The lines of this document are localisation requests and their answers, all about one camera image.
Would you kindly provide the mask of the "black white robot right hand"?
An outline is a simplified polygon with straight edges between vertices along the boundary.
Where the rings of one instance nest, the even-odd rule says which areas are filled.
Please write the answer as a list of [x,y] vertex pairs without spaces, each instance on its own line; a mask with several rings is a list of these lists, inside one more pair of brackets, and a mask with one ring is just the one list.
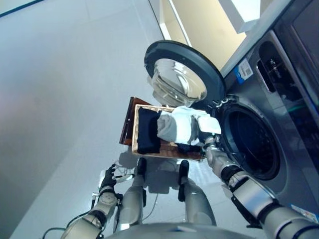
[[221,134],[221,126],[216,118],[199,117],[197,122],[201,132]]

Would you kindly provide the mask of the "black white robot left hand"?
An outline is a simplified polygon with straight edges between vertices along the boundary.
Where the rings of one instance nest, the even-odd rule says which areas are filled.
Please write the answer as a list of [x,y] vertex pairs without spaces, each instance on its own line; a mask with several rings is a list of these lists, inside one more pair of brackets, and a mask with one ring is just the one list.
[[134,174],[125,174],[115,176],[116,164],[112,164],[107,170],[102,170],[100,173],[99,189],[98,192],[101,193],[103,189],[114,190],[114,186],[118,183],[123,183],[125,181],[131,180],[135,177]]

